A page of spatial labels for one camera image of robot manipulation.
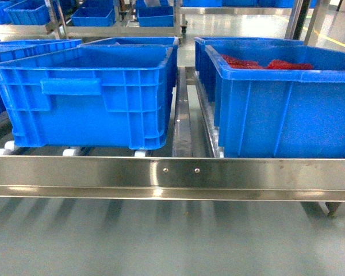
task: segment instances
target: gray floor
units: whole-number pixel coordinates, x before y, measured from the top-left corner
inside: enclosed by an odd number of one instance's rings
[[[345,20],[331,16],[322,33],[345,43]],[[272,16],[187,19],[182,66],[194,64],[194,36],[282,37],[286,28]],[[194,154],[204,156],[192,87],[189,100]],[[0,275],[345,275],[345,218],[324,211],[296,202],[0,198]]]

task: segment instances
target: metal leg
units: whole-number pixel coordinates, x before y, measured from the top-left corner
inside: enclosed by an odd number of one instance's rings
[[[304,21],[308,14],[309,4],[311,0],[295,0],[292,13],[290,15],[289,24],[285,34],[286,39],[299,40],[303,30]]]
[[[62,9],[62,6],[60,5],[60,0],[56,0],[56,4],[57,4],[57,9],[59,11],[59,16],[60,16],[60,19],[62,21],[62,25],[63,25],[63,31],[64,31],[64,37],[66,39],[69,39],[68,37],[68,34],[67,34],[67,23],[65,21],[65,17],[64,17],[64,14],[63,14],[63,9]]]
[[[175,23],[175,35],[176,36],[180,36],[180,25],[181,25],[181,22],[180,22],[180,12],[181,12],[181,5],[182,5],[182,2],[181,0],[176,0],[175,1],[175,7],[174,7],[174,14],[175,14],[175,20],[174,20],[174,23]]]
[[[305,36],[304,44],[315,46],[318,41],[318,34],[321,32],[324,19],[328,10],[330,0],[318,0],[316,8],[310,19],[309,28]]]
[[[62,34],[60,32],[59,22],[58,22],[58,18],[56,16],[56,13],[55,13],[55,8],[53,6],[52,0],[45,0],[45,5],[46,5],[46,7],[48,9],[48,13],[50,15],[51,24],[53,25],[53,28],[54,28],[55,38],[56,39],[60,39],[60,38],[62,38]]]
[[[345,217],[345,202],[326,202],[329,217]]]

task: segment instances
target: metal shelf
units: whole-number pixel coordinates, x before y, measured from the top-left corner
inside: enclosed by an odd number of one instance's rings
[[[181,7],[181,14],[228,14],[255,16],[289,16],[292,9],[277,7]]]
[[[48,35],[55,28],[51,22],[46,25],[0,25],[0,35]]]

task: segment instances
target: white roller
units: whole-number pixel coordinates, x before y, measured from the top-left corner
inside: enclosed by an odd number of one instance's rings
[[[79,156],[81,153],[81,147],[67,148],[63,151],[63,156]]]
[[[11,155],[13,151],[7,148],[0,148],[0,156],[2,155]]]
[[[15,145],[14,141],[8,141],[5,143],[4,149],[16,151],[19,149],[19,147]]]

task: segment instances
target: crate rim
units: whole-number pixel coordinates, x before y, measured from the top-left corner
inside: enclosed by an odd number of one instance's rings
[[[117,45],[117,47],[125,47],[125,48],[140,48],[140,47],[145,47],[145,48],[161,48],[161,46],[155,46],[155,45],[125,45],[125,46],[120,46]],[[87,47],[75,47],[75,48],[70,48],[70,49],[65,49],[62,51],[57,51],[57,52],[53,52],[53,53],[45,53],[43,55],[36,55],[36,56],[29,56],[29,57],[24,57],[22,59],[16,59],[16,60],[10,60],[7,62],[0,62],[0,70],[2,69],[10,69],[10,70],[31,70],[31,71],[44,71],[44,70],[51,70],[51,71],[69,71],[69,68],[64,68],[64,67],[36,67],[36,68],[30,68],[30,67],[23,67],[23,66],[10,66],[10,63],[14,63],[17,62],[19,60],[26,60],[26,59],[33,59],[33,58],[38,58],[41,56],[47,56],[47,55],[54,55],[54,54],[59,54],[61,52],[65,52],[65,51],[78,51],[79,49],[82,48],[91,48],[91,47],[95,47],[95,48],[105,48],[105,47],[115,47],[113,45],[89,45]],[[89,71],[89,70],[93,70],[93,71],[120,71],[120,70],[124,70],[124,71],[150,71],[150,70],[159,70],[162,69],[164,67],[166,67],[167,65],[167,61],[170,58],[170,56],[173,54],[173,47],[168,47],[166,46],[166,54],[165,54],[165,58],[159,63],[158,66],[156,67],[149,67],[149,68],[129,68],[129,67],[89,67],[89,68],[76,68],[74,67],[73,70],[77,70],[77,71]]]
[[[17,11],[18,12],[18,11],[21,11],[21,10],[36,11],[36,10],[39,10],[39,9],[43,8],[43,6],[46,6],[45,4],[43,4],[43,5],[39,6],[36,9],[12,9],[13,7],[15,7],[15,6],[19,5],[19,4],[22,4],[23,2],[29,2],[29,1],[31,1],[31,0],[24,0],[24,1],[21,1],[21,2],[18,2],[18,3],[15,3],[15,4],[5,8],[4,11],[5,12],[7,12],[7,11],[11,11],[11,12],[12,11]]]
[[[27,45],[27,46],[23,46],[23,47],[21,47],[20,45],[5,45],[5,47],[6,46],[9,46],[9,47],[12,46],[13,49],[6,49],[4,51],[0,51],[0,53],[7,53],[7,52],[17,51],[17,50],[22,50],[22,49],[31,49],[31,48],[35,48],[36,47],[35,45]]]
[[[210,41],[211,43],[214,42],[214,40],[225,40],[225,41],[229,41],[229,39],[232,39],[233,42],[234,40],[245,40],[245,39],[250,39],[250,40],[255,40],[255,39],[260,39],[260,40],[278,40],[278,41],[294,41],[292,39],[278,39],[275,37],[255,37],[255,36],[246,36],[246,37],[233,37],[233,36],[200,36],[200,37],[195,37],[194,41],[202,44],[202,45],[206,45],[206,41]]]
[[[99,39],[99,40],[95,40],[95,41],[91,41],[91,42],[87,42],[81,45],[78,45],[79,47],[82,46],[96,46],[96,44],[92,44],[92,43],[98,43],[98,42],[102,42],[102,41],[106,41],[106,40],[111,40],[111,39],[174,39],[174,43],[172,44],[172,46],[178,46],[179,45],[179,37],[176,36],[162,36],[162,37],[156,37],[156,36],[144,36],[144,37],[138,37],[138,36],[118,36],[118,37],[108,37],[106,39]],[[110,44],[105,44],[104,46],[127,46],[127,45],[147,45],[147,46],[153,46],[153,45],[161,45],[161,46],[165,46],[168,44],[121,44],[121,45],[110,45]]]
[[[0,9],[2,9],[3,6],[4,6],[4,7],[11,7],[11,6],[13,6],[13,5],[12,5],[12,2],[10,2],[10,1],[0,1],[0,4],[2,4],[2,5],[0,6]]]

